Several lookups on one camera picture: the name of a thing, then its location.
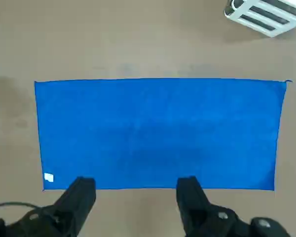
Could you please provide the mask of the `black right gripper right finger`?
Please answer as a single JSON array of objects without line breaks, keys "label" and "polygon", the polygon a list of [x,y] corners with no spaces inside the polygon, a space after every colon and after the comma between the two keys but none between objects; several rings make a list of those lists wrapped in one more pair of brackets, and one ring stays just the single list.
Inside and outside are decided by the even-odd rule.
[{"label": "black right gripper right finger", "polygon": [[196,177],[179,178],[176,200],[187,237],[289,237],[277,221],[255,217],[242,221],[231,209],[209,202]]}]

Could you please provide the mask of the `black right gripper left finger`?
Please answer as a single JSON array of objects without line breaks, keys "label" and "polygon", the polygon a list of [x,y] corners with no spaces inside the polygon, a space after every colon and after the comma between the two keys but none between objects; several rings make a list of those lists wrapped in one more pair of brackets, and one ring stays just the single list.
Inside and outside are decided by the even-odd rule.
[{"label": "black right gripper left finger", "polygon": [[93,178],[77,177],[52,205],[3,202],[0,207],[24,206],[31,210],[7,225],[0,218],[0,237],[76,237],[96,201]]}]

